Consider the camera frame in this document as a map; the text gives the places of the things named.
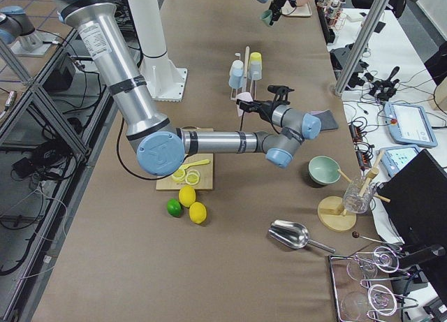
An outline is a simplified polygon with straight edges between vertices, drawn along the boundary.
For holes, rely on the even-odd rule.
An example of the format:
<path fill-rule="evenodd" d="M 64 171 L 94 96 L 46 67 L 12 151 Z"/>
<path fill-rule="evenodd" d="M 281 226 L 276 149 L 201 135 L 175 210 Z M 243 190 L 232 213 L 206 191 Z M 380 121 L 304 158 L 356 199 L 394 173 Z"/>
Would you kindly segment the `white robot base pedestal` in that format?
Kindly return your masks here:
<path fill-rule="evenodd" d="M 158 0 L 127 0 L 143 60 L 140 72 L 155 101 L 180 102 L 188 71 L 170 60 Z"/>

